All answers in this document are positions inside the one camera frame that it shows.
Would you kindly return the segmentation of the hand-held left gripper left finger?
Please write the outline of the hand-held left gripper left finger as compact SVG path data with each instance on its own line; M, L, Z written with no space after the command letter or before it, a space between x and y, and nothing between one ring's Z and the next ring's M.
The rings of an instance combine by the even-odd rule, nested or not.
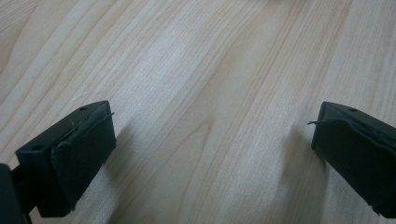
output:
M16 151L22 210L69 214L115 147L107 101L84 105L53 124Z

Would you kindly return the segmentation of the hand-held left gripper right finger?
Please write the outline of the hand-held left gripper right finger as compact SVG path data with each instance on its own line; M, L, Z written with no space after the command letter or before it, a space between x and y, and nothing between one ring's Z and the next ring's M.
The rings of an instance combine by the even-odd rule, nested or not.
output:
M396 218L396 128L356 108L321 104L311 147L385 218Z

